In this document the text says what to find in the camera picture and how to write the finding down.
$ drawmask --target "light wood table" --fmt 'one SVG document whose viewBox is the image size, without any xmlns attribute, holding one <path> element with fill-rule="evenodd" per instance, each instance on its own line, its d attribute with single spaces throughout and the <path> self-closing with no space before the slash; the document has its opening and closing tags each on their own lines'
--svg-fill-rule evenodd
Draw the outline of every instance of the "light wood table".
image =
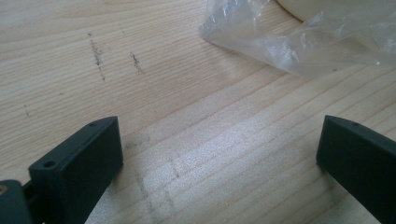
<svg viewBox="0 0 396 224">
<path fill-rule="evenodd" d="M 395 69 L 302 79 L 206 43 L 204 18 L 205 1 L 1 0 L 0 179 L 119 116 L 124 168 L 88 223 L 377 223 L 315 156 L 326 114 L 396 139 Z"/>
</svg>

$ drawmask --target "dark green plastic part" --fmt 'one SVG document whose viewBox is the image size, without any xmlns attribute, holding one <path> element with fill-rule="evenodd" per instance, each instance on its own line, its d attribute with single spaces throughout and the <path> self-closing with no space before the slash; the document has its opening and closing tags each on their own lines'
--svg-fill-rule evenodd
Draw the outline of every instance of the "dark green plastic part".
<svg viewBox="0 0 396 224">
<path fill-rule="evenodd" d="M 381 223 L 396 223 L 396 143 L 356 122 L 326 116 L 318 164 Z"/>
<path fill-rule="evenodd" d="M 117 117 L 92 122 L 33 163 L 23 187 L 0 182 L 0 223 L 84 223 L 121 167 Z"/>
</svg>

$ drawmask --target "wood grain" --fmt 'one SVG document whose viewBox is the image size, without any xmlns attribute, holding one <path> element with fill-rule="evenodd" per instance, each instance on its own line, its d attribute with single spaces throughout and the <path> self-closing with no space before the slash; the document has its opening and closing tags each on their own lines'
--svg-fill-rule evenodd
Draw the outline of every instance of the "wood grain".
<svg viewBox="0 0 396 224">
<path fill-rule="evenodd" d="M 282 34 L 299 24 L 272 10 Z M 197 35 L 205 1 L 0 1 L 0 178 L 119 116 L 87 223 L 377 223 L 316 166 L 324 115 L 396 139 L 396 71 L 301 79 Z"/>
</svg>

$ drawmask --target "clear plastic wrap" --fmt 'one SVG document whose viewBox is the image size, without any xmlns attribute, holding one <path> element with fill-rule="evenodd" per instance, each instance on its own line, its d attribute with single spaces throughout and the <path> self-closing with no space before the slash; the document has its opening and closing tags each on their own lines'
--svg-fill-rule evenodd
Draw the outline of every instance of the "clear plastic wrap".
<svg viewBox="0 0 396 224">
<path fill-rule="evenodd" d="M 396 1 L 332 0 L 287 35 L 262 22 L 275 0 L 208 0 L 201 37 L 301 77 L 316 77 L 354 63 L 394 65 Z"/>
</svg>

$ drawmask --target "small hole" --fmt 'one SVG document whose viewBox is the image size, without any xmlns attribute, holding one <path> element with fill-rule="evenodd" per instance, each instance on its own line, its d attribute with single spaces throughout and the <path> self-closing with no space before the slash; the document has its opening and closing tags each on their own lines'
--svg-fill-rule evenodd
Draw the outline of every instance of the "small hole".
<svg viewBox="0 0 396 224">
<path fill-rule="evenodd" d="M 0 185 L 0 195 L 6 193 L 6 191 L 8 190 L 6 185 Z"/>
<path fill-rule="evenodd" d="M 44 163 L 43 166 L 46 168 L 50 168 L 53 165 L 55 165 L 55 161 L 47 161 L 46 163 Z"/>
</svg>

